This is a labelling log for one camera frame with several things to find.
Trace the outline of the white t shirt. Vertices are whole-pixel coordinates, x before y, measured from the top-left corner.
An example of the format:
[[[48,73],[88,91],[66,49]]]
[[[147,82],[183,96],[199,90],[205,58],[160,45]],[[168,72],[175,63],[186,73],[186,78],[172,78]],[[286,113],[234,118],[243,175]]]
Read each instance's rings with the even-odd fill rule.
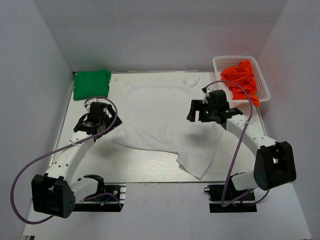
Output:
[[[168,84],[127,83],[118,105],[122,124],[112,141],[121,146],[167,152],[190,175],[202,179],[214,160],[222,136],[214,122],[190,122],[192,100],[202,100],[202,78]]]

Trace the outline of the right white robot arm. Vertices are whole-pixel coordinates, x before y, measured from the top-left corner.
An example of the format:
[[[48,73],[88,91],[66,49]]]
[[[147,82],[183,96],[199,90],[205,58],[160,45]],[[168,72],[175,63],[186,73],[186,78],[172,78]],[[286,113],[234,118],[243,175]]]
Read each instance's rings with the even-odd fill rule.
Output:
[[[257,188],[267,191],[297,179],[293,148],[287,141],[278,142],[268,137],[251,124],[238,108],[229,108],[228,103],[218,107],[204,103],[203,100],[192,100],[186,119],[195,122],[197,111],[200,122],[221,125],[255,156],[253,170],[230,174],[226,184],[231,183],[237,191]]]

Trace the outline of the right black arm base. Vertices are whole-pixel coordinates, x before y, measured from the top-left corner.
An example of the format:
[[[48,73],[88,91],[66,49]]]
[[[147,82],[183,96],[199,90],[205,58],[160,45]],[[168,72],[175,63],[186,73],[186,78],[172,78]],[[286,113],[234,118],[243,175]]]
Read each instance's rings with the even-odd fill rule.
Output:
[[[257,212],[255,194],[250,192],[246,196],[239,196],[246,193],[246,190],[237,191],[233,185],[229,185],[226,190],[223,203],[228,206],[222,206],[223,198],[223,184],[209,184],[204,187],[203,191],[208,195],[209,212],[211,214],[224,214],[224,213],[255,213]]]

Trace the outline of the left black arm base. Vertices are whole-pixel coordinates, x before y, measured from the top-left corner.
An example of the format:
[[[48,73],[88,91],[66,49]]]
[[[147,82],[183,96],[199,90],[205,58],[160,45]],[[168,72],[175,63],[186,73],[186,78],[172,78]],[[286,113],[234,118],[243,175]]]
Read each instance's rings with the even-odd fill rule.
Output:
[[[126,198],[125,183],[106,183],[104,186],[105,194],[94,199],[78,202],[74,207],[74,212],[85,213],[119,213]]]

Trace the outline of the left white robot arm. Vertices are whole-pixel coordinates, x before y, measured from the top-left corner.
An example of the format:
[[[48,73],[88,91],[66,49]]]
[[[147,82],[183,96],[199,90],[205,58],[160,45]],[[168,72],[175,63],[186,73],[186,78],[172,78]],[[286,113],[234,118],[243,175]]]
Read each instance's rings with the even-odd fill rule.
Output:
[[[42,175],[31,181],[32,204],[36,212],[68,218],[75,205],[83,200],[101,198],[105,193],[103,177],[86,174],[72,178],[89,149],[96,141],[122,124],[111,104],[93,102],[73,128],[70,147]]]

